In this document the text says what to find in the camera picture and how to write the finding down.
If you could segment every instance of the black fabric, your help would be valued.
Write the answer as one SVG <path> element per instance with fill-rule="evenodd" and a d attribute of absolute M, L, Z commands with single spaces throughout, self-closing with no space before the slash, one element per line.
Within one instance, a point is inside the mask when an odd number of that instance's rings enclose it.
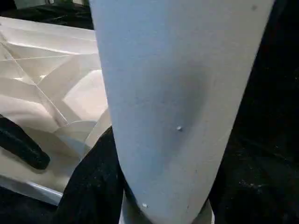
<path fill-rule="evenodd" d="M 91 18 L 90 8 L 74 3 L 55 3 L 20 10 L 6 11 L 1 13 L 1 16 L 93 29 L 93 20 Z"/>
<path fill-rule="evenodd" d="M 123 177 L 112 128 L 76 167 L 52 224 L 118 224 Z"/>
<path fill-rule="evenodd" d="M 0 188 L 1 224 L 47 224 L 56 206 Z"/>
<path fill-rule="evenodd" d="M 0 12 L 4 12 L 4 11 L 7 11 L 7 10 L 13 10 L 13 9 L 16 9 L 14 0 L 1 1 Z"/>
<path fill-rule="evenodd" d="M 299 223 L 299 1 L 277 2 L 210 193 L 216 223 Z"/>

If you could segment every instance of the white pipe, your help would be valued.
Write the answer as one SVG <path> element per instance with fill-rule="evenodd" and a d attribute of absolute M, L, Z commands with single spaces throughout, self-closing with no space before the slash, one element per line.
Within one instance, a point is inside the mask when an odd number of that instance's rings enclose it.
<path fill-rule="evenodd" d="M 154 224 L 214 182 L 273 0 L 92 0 L 121 168 Z"/>

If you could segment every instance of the black rubber grip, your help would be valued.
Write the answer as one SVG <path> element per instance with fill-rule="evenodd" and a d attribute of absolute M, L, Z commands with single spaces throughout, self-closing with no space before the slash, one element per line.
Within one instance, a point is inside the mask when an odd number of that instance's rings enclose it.
<path fill-rule="evenodd" d="M 0 115 L 0 146 L 35 169 L 46 169 L 50 157 L 17 124 Z"/>

